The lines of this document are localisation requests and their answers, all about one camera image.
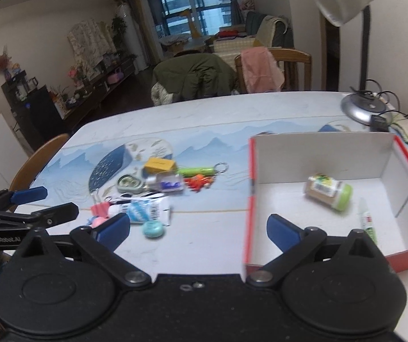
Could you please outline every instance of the lamp base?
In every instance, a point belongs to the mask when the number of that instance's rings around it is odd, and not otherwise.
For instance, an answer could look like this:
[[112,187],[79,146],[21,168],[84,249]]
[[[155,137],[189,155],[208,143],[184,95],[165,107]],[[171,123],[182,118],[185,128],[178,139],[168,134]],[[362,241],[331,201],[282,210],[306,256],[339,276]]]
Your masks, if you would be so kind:
[[[348,117],[352,120],[369,126],[370,117],[373,114],[380,114],[386,110],[388,107],[380,99],[367,93],[354,93],[347,95],[342,99],[340,107]],[[383,115],[388,124],[392,120],[391,113],[385,113]]]

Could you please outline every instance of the pink towel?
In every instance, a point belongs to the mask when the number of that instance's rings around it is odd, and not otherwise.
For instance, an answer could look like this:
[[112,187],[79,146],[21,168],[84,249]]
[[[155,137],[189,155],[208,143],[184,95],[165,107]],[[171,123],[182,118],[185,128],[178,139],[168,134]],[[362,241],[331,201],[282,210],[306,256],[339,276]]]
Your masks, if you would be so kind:
[[271,52],[263,46],[242,50],[242,72],[249,94],[281,91],[285,76]]

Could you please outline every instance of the red and white box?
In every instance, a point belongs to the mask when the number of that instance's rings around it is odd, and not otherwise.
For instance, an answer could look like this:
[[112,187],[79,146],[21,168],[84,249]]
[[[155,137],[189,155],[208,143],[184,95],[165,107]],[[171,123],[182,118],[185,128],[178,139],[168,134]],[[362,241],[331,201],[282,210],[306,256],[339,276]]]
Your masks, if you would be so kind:
[[[396,272],[408,269],[408,151],[391,133],[321,132],[258,135],[249,141],[252,194],[249,198],[244,261],[247,274],[282,252],[267,237],[276,213],[330,236],[361,228],[363,197],[373,219],[378,247]],[[326,174],[353,187],[344,212],[307,198],[305,181]]]

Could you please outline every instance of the pink ball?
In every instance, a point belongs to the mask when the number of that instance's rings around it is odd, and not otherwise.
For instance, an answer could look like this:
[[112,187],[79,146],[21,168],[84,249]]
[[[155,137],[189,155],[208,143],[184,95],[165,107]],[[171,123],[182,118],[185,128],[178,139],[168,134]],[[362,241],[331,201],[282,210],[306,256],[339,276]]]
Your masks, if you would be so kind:
[[105,218],[105,217],[97,217],[97,218],[95,218],[95,219],[93,220],[93,222],[91,223],[90,226],[91,226],[92,228],[95,228],[95,227],[101,225],[102,223],[105,223],[107,220],[108,220],[108,218]]

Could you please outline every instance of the window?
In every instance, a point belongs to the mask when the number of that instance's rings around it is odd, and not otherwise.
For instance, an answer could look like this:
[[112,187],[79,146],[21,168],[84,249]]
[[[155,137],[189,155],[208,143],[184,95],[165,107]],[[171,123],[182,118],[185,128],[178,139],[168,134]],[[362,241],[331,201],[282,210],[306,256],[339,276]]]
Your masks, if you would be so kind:
[[158,37],[190,33],[188,20],[179,15],[192,8],[190,1],[198,14],[202,34],[216,34],[220,27],[231,25],[230,0],[148,0]]

